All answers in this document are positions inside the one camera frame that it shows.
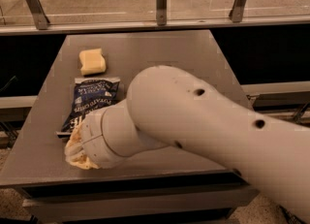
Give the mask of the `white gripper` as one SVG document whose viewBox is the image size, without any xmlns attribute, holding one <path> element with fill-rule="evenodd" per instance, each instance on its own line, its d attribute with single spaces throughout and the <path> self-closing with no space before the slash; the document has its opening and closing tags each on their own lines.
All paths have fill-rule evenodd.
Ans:
<svg viewBox="0 0 310 224">
<path fill-rule="evenodd" d="M 116 154 L 108 145 L 103 134 L 103 117 L 107 108 L 90 112 L 77 125 L 67 141 L 66 147 L 82 145 L 83 150 L 65 151 L 66 162 L 83 170 L 110 169 L 125 161 L 123 156 Z"/>
</svg>

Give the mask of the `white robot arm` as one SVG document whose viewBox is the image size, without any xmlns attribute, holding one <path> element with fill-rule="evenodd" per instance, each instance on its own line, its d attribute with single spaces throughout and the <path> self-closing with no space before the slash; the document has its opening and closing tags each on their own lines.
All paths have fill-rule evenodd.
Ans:
<svg viewBox="0 0 310 224">
<path fill-rule="evenodd" d="M 137 74 L 124 100 L 83 119 L 64 153 L 72 166 L 107 169 L 167 146 L 238 169 L 274 202 L 310 222 L 310 129 L 250 111 L 175 67 Z"/>
</svg>

